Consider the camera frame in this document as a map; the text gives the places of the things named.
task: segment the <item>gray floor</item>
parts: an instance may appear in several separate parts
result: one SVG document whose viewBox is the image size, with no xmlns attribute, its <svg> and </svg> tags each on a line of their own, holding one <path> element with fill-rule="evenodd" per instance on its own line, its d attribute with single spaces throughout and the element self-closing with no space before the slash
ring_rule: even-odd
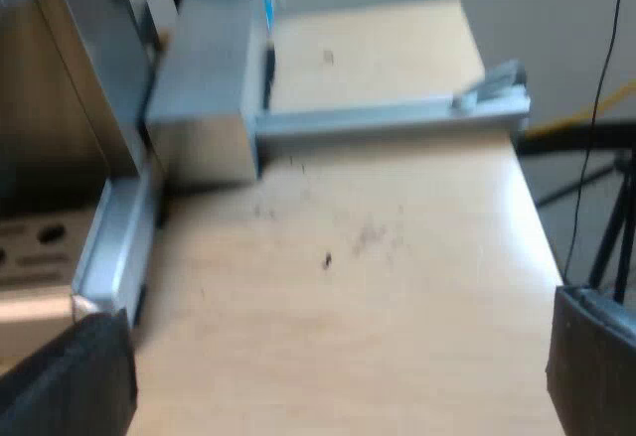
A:
<svg viewBox="0 0 636 436">
<path fill-rule="evenodd" d="M 280 0 L 280 12 L 297 14 L 398 1 L 403 0 Z M 610 37 L 614 0 L 462 1 L 485 64 L 519 58 L 526 65 L 535 123 L 570 114 L 593 100 Z M 623 5 L 605 90 L 636 78 L 636 0 L 623 0 Z M 612 117 L 628 117 L 630 113 L 636 117 L 636 99 L 614 110 Z M 593 156 L 590 169 L 611 158 Z M 576 179 L 581 163 L 579 155 L 554 155 L 524 160 L 522 166 L 531 192 L 540 197 Z M 574 281 L 585 279 L 589 272 L 619 182 L 613 178 L 585 191 L 570 270 Z M 541 218 L 557 261 L 564 262 L 572 231 L 573 198 L 541 211 Z"/>
</svg>

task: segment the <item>metal bracket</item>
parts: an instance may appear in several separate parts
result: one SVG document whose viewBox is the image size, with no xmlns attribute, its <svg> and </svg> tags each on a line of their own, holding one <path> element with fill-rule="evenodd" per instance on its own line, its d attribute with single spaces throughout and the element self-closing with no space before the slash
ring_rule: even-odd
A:
<svg viewBox="0 0 636 436">
<path fill-rule="evenodd" d="M 256 118 L 258 145 L 295 136 L 418 130 L 449 125 L 499 126 L 517 131 L 530 113 L 526 73 L 518 61 L 492 69 L 459 95 L 364 107 L 265 113 Z"/>
<path fill-rule="evenodd" d="M 486 72 L 484 79 L 453 97 L 457 110 L 474 108 L 478 103 L 509 96 L 515 89 L 526 89 L 528 76 L 519 61 L 508 61 Z"/>
</svg>

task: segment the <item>yellow cable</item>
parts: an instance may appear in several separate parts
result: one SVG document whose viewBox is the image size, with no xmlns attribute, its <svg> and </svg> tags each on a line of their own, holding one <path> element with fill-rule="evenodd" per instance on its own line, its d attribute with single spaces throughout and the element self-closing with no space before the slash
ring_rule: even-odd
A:
<svg viewBox="0 0 636 436">
<path fill-rule="evenodd" d="M 625 85 L 618 88 L 607 98 L 600 101 L 598 104 L 598 114 L 601 114 L 618 103 L 623 101 L 625 98 L 630 95 L 636 94 L 636 80 L 631 80 Z M 591 119 L 592 113 L 594 112 L 594 107 L 588 106 L 583 110 L 575 113 L 571 116 L 566 116 L 564 118 L 558 118 L 556 120 L 551 120 L 550 123 L 545 125 L 534 126 L 529 128 L 525 136 L 527 138 L 536 138 L 538 136 L 549 135 L 550 133 L 554 133 L 555 131 L 559 131 L 563 128 L 568 128 L 569 126 L 575 125 L 576 123 L 580 123 L 581 121 L 587 121 Z"/>
</svg>

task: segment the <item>light wood tabletop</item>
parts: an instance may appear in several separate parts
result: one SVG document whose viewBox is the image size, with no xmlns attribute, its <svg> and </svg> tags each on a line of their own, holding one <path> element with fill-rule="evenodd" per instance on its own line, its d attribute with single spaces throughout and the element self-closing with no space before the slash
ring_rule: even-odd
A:
<svg viewBox="0 0 636 436">
<path fill-rule="evenodd" d="M 483 74 L 458 1 L 292 18 L 274 38 L 279 110 Z M 279 156 L 252 186 L 173 203 L 130 434 L 560 435 L 558 280 L 504 133 Z"/>
</svg>

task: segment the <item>dark spot on table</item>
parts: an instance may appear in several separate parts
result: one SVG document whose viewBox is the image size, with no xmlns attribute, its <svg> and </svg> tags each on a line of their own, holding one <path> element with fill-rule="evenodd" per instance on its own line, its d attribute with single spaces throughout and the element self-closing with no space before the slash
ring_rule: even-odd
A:
<svg viewBox="0 0 636 436">
<path fill-rule="evenodd" d="M 325 260 L 322 263 L 322 268 L 324 270 L 327 270 L 329 267 L 331 267 L 331 252 L 327 252 L 327 255 L 325 255 Z"/>
<path fill-rule="evenodd" d="M 330 50 L 326 50 L 323 52 L 322 57 L 325 61 L 325 64 L 329 64 L 330 66 L 334 65 L 334 53 Z"/>
<path fill-rule="evenodd" d="M 358 256 L 362 254 L 369 245 L 382 241 L 386 233 L 387 228 L 385 226 L 374 226 L 372 223 L 367 222 L 360 230 L 360 235 L 354 244 L 354 255 Z"/>
</svg>

